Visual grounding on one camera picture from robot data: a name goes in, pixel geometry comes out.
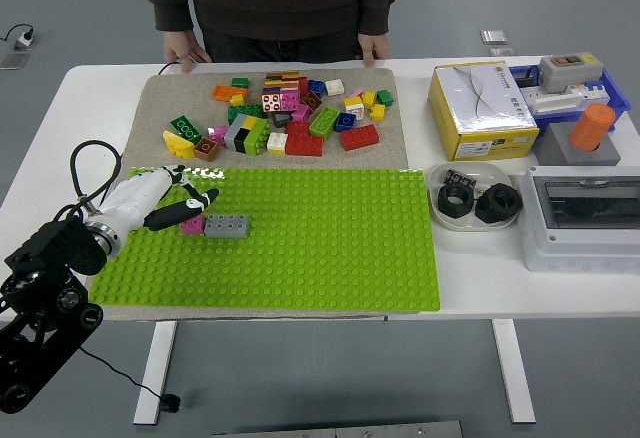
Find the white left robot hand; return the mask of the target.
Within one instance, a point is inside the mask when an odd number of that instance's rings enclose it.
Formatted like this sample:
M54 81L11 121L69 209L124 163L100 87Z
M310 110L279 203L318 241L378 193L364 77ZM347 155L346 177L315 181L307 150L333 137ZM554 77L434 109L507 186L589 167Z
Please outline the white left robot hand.
M189 198L157 209L173 185L182 186ZM183 165L164 166L121 182L93 219L122 237L141 227L159 231L203 213L218 194L217 189L200 193L187 178Z

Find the person's right hand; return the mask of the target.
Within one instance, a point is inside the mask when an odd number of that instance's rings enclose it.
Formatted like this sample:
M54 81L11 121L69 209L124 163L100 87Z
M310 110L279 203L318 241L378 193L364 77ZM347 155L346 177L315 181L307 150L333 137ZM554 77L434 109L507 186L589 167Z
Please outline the person's right hand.
M167 63L179 63L181 72L190 73L199 63L212 63L211 56L199 44L193 30L163 32L163 51Z

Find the person's left hand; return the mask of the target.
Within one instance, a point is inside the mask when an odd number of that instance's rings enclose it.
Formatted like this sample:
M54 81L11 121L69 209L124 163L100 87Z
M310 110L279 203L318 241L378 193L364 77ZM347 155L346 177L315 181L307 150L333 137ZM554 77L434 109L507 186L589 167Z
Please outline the person's left hand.
M358 34L358 42L365 68L373 68L378 60L387 60L390 58L390 46L386 34Z

